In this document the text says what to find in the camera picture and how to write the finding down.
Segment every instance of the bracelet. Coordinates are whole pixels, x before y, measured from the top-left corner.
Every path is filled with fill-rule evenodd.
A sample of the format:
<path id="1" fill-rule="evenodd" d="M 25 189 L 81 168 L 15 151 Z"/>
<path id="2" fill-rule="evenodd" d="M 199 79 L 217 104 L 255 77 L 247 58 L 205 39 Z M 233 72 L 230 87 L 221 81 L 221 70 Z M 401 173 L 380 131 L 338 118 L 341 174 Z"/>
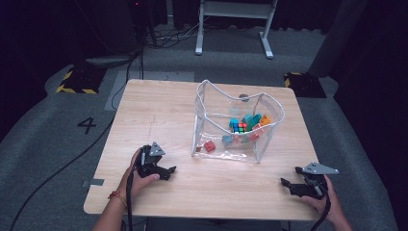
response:
<path id="1" fill-rule="evenodd" d="M 125 205 L 125 208 L 127 209 L 126 200 L 123 199 L 123 197 L 120 195 L 120 191 L 113 191 L 113 192 L 109 195 L 108 199 L 111 199 L 113 196 L 116 196 L 117 198 L 119 198 L 119 199 L 123 202 L 123 204 Z"/>

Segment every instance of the metal leg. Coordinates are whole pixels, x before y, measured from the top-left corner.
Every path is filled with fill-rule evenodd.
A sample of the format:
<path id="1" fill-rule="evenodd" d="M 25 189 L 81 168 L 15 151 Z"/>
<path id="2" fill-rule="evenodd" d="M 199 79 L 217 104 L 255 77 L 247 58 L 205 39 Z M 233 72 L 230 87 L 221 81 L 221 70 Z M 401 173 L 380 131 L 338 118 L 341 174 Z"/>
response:
<path id="1" fill-rule="evenodd" d="M 197 44 L 195 45 L 195 55 L 201 55 L 203 53 L 203 39 L 204 39 L 203 24 L 204 24 L 204 0 L 201 0 Z"/>
<path id="2" fill-rule="evenodd" d="M 270 24 L 272 23 L 273 15 L 275 14 L 275 9 L 276 9 L 277 2 L 278 2 L 278 0 L 274 0 L 272 2 L 272 5 L 270 7 L 269 17 L 268 17 L 268 20 L 267 20 L 267 24 L 265 25 L 265 31 L 259 33 L 259 35 L 261 37 L 262 44 L 264 45 L 265 54 L 267 55 L 268 59 L 273 58 L 273 53 L 272 53 L 272 50 L 270 49 L 269 42 L 268 42 L 268 33 L 269 33 Z"/>

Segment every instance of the person's left hand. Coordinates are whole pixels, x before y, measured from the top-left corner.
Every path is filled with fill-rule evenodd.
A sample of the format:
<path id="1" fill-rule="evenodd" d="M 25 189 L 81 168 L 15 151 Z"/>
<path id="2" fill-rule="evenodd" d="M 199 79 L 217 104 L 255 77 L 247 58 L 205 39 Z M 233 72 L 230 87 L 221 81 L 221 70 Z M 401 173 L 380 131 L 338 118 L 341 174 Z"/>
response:
<path id="1" fill-rule="evenodd" d="M 127 183 L 127 178 L 129 177 L 129 174 L 131 173 L 130 171 L 132 170 L 133 163 L 136 161 L 138 155 L 140 153 L 140 148 L 135 152 L 135 154 L 132 157 L 132 161 L 129 165 L 129 167 L 126 169 L 125 173 L 122 176 L 122 179 L 120 181 L 119 186 L 117 187 L 117 191 L 120 192 L 120 195 L 123 198 L 126 198 L 126 183 Z M 148 175 L 144 178 L 141 178 L 138 174 L 138 171 L 135 170 L 134 172 L 134 178 L 133 178 L 133 184 L 132 184 L 132 190 L 131 190 L 131 195 L 132 198 L 135 198 L 136 195 L 146 186 L 150 185 L 151 183 L 158 181 L 160 176 L 159 174 L 151 174 Z"/>

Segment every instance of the wooden table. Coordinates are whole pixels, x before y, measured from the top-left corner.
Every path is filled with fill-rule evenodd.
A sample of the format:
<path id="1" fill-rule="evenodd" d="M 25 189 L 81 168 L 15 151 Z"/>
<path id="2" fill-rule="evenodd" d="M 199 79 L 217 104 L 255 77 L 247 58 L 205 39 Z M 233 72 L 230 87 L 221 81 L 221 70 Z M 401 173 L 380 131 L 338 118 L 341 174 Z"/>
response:
<path id="1" fill-rule="evenodd" d="M 136 216 L 308 220 L 314 209 L 290 195 L 280 177 L 304 183 L 294 167 L 317 162 L 293 91 L 286 88 L 217 85 L 232 96 L 265 92 L 286 113 L 260 164 L 191 156 L 197 83 L 130 80 L 120 102 L 84 209 L 101 214 L 134 152 L 157 142 L 166 152 L 161 167 L 177 166 L 170 180 L 145 188 L 135 199 Z"/>

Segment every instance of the gray floor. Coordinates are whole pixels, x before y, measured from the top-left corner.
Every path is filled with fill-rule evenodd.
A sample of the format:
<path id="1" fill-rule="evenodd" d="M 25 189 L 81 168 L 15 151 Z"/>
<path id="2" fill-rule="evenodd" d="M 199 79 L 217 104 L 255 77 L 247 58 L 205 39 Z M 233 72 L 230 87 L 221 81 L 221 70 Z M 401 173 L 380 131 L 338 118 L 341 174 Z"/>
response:
<path id="1" fill-rule="evenodd" d="M 306 71 L 324 36 L 319 31 L 271 31 L 268 40 L 274 59 L 268 60 L 255 28 L 206 33 L 202 56 L 194 55 L 195 37 L 168 49 L 145 48 L 145 71 L 192 72 L 193 80 L 214 83 L 284 87 L 283 74 Z M 139 62 L 131 66 L 139 77 Z M 44 180 L 86 150 L 108 126 L 115 111 L 112 100 L 116 77 L 126 66 L 109 69 L 100 93 L 56 93 L 69 66 L 50 76 L 48 96 L 30 110 L 0 143 L 0 230 L 8 230 L 19 208 Z M 397 230 L 387 191 L 368 160 L 353 129 L 333 99 L 337 84 L 321 79 L 325 99 L 297 98 L 319 161 L 337 168 L 332 177 L 355 230 Z M 93 117 L 97 126 L 86 135 L 77 124 Z M 45 184 L 27 203 L 14 230 L 89 230 L 97 216 L 83 204 L 108 133 L 77 161 Z M 138 230 L 144 218 L 136 218 Z M 292 230 L 309 230 L 313 222 L 293 221 Z M 330 230 L 324 223 L 320 230 Z"/>

